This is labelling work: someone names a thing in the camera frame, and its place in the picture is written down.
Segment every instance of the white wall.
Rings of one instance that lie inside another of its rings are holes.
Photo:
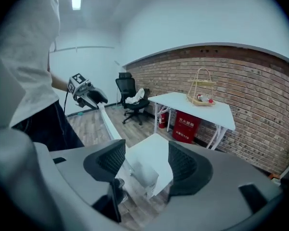
[[[63,50],[73,47],[90,47]],[[116,102],[118,65],[115,63],[118,47],[118,31],[78,29],[60,33],[57,39],[57,52],[50,54],[51,71],[63,80],[81,73],[92,84],[100,88],[108,97],[108,103]],[[66,92],[56,90],[60,104],[64,106]],[[66,115],[81,112],[89,107],[80,108],[69,94],[66,102]]]
[[[120,36],[122,64],[184,46],[250,46],[289,60],[289,22],[274,0],[151,0]]]

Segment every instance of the tiered basket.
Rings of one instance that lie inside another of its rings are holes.
[[[208,72],[209,80],[199,80],[198,79],[198,75],[199,75],[199,72],[201,69],[206,70]],[[213,103],[206,103],[206,102],[201,102],[197,99],[198,94],[205,94],[205,93],[197,93],[197,87],[201,86],[201,87],[211,87],[211,96],[212,96],[212,99],[214,100],[214,98],[213,98],[213,86],[214,85],[216,85],[216,82],[213,82],[211,80],[211,75],[210,75],[210,72],[208,71],[208,69],[206,69],[205,67],[198,69],[198,71],[195,73],[194,80],[192,81],[191,88],[189,89],[189,92],[186,96],[187,100],[189,102],[191,102],[192,104],[198,105],[198,106],[213,106],[213,105],[215,105],[216,103],[214,101],[213,101]]]

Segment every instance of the person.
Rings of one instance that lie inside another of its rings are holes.
[[[49,49],[60,30],[58,0],[18,0],[0,26],[0,59],[25,89],[10,127],[49,151],[83,147],[68,123],[53,88],[68,91],[49,64]]]

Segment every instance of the table leg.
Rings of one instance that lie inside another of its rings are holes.
[[[220,136],[216,139],[215,144],[212,146],[211,150],[215,150],[217,145],[221,142],[223,136],[225,135],[227,128],[222,128]]]
[[[217,129],[215,130],[215,133],[214,133],[212,139],[210,140],[210,142],[209,142],[209,144],[208,144],[208,146],[207,146],[207,149],[208,149],[208,148],[210,147],[210,145],[212,144],[212,142],[213,142],[213,140],[215,139],[216,135],[217,135]]]
[[[155,103],[154,133],[157,132],[157,129],[158,129],[158,104]]]
[[[169,126],[170,126],[170,118],[171,118],[171,109],[169,110],[169,118],[168,118],[168,126],[167,126],[167,132],[169,131]]]

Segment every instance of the brick wall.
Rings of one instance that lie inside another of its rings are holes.
[[[215,100],[230,105],[236,124],[218,149],[282,173],[289,165],[289,63],[259,51],[205,46],[148,57],[128,65],[127,71],[137,88],[149,88],[150,96],[155,96],[187,93],[188,80],[200,67],[206,67],[217,82]],[[206,78],[204,72],[200,78]],[[154,114],[153,104],[148,112]],[[197,138],[209,142],[213,133],[213,124],[203,121]]]

